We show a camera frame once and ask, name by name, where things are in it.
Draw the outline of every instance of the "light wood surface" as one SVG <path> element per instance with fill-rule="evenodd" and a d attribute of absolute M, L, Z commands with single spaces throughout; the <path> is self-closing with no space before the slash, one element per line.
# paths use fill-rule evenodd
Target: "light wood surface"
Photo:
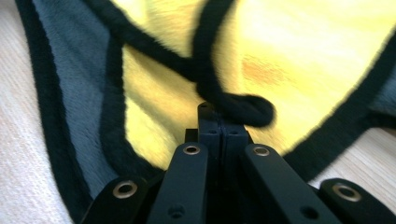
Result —
<path fill-rule="evenodd" d="M 396 132 L 372 129 L 311 183 L 342 177 L 396 213 Z M 70 223 L 54 183 L 36 105 L 24 31 L 12 0 L 0 2 L 0 223 Z"/>

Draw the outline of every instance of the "yellow cloth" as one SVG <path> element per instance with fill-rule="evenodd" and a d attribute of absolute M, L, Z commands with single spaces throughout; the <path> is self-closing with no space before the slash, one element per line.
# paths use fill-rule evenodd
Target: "yellow cloth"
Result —
<path fill-rule="evenodd" d="M 183 57 L 205 1 L 112 0 L 128 20 Z M 253 140 L 284 154 L 345 101 L 396 24 L 394 0 L 235 1 L 212 59 L 223 89 L 257 94 L 276 118 Z M 123 48 L 127 139 L 166 169 L 203 100 L 194 85 L 135 49 Z"/>

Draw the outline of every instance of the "table surface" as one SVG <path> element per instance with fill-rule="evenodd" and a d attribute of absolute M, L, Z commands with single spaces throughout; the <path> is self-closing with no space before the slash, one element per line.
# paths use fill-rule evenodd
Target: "table surface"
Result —
<path fill-rule="evenodd" d="M 351 180 L 396 213 L 396 131 L 371 129 L 311 182 Z M 21 20 L 0 2 L 0 223 L 71 223 L 53 180 Z"/>

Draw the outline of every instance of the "gray fabric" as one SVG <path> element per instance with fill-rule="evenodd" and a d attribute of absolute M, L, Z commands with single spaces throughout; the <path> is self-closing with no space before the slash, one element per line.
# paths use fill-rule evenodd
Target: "gray fabric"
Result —
<path fill-rule="evenodd" d="M 396 117 L 396 65 L 389 81 L 377 95 L 371 109 Z"/>
<path fill-rule="evenodd" d="M 109 32 L 78 0 L 34 0 L 49 38 L 78 162 L 94 198 L 116 176 L 99 141 Z"/>

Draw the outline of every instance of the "fleece blanket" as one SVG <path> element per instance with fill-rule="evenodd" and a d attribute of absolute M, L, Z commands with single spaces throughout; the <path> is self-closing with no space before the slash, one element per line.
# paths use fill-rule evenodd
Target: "fleece blanket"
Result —
<path fill-rule="evenodd" d="M 76 222 L 117 176 L 166 170 L 203 101 L 304 180 L 396 127 L 394 1 L 16 2 Z"/>

